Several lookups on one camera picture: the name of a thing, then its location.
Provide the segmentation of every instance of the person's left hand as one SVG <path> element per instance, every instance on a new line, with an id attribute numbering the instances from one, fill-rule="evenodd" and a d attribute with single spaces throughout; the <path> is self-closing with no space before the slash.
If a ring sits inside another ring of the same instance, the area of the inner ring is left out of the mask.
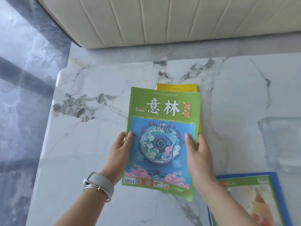
<path id="1" fill-rule="evenodd" d="M 130 148 L 133 142 L 133 132 L 130 131 L 124 140 L 126 132 L 121 132 L 111 146 L 106 164 L 99 172 L 115 186 L 122 178 L 129 161 Z"/>

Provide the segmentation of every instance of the bracelet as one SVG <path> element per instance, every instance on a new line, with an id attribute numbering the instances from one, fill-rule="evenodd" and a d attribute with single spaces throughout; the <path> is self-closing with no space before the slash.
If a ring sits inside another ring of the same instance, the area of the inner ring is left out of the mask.
<path id="1" fill-rule="evenodd" d="M 111 196 L 110 196 L 110 194 L 108 193 L 108 191 L 106 191 L 103 187 L 101 187 L 101 186 L 97 186 L 97 185 L 90 185 L 90 184 L 88 184 L 88 185 L 86 185 L 85 187 L 84 187 L 84 189 L 83 190 L 85 190 L 85 189 L 87 189 L 87 188 L 92 188 L 92 189 L 96 189 L 96 190 L 98 190 L 98 191 L 103 191 L 106 195 L 107 195 L 107 200 L 106 200 L 106 202 L 110 202 L 111 201 Z"/>

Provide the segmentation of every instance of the book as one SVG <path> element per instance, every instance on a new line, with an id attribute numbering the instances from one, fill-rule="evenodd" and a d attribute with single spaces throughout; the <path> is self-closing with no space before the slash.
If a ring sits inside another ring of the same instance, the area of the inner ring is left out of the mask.
<path id="1" fill-rule="evenodd" d="M 178 91 L 178 92 L 197 92 L 197 84 L 182 84 L 182 85 L 170 85 L 170 84 L 157 84 L 157 90 L 166 91 Z M 202 133 L 201 121 L 199 123 L 199 133 Z"/>
<path id="2" fill-rule="evenodd" d="M 219 175 L 216 178 L 260 226 L 293 226 L 276 172 Z M 209 208 L 208 216 L 210 225 L 216 226 Z"/>
<path id="3" fill-rule="evenodd" d="M 185 133 L 198 143 L 202 96 L 131 87 L 127 133 L 133 144 L 121 184 L 160 190 L 192 201 Z"/>

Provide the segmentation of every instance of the sofa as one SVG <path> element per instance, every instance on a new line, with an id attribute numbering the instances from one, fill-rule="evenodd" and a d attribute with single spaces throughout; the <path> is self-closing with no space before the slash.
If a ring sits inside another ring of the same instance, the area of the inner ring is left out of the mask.
<path id="1" fill-rule="evenodd" d="M 37 0 L 84 48 L 301 30 L 301 0 Z"/>

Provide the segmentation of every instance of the hand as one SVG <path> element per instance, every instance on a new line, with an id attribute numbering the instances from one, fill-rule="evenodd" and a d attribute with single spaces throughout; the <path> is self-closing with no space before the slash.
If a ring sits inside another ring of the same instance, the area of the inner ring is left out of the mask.
<path id="1" fill-rule="evenodd" d="M 133 142 L 133 132 L 130 131 L 126 139 L 126 132 L 121 132 L 111 146 L 107 162 L 100 174 L 110 180 L 115 186 L 122 178 L 129 161 L 130 148 Z"/>
<path id="2" fill-rule="evenodd" d="M 185 143 L 187 149 L 187 166 L 192 176 L 193 184 L 200 192 L 205 183 L 216 182 L 211 151 L 205 137 L 201 133 L 198 135 L 199 146 L 197 151 L 188 133 L 185 134 Z"/>

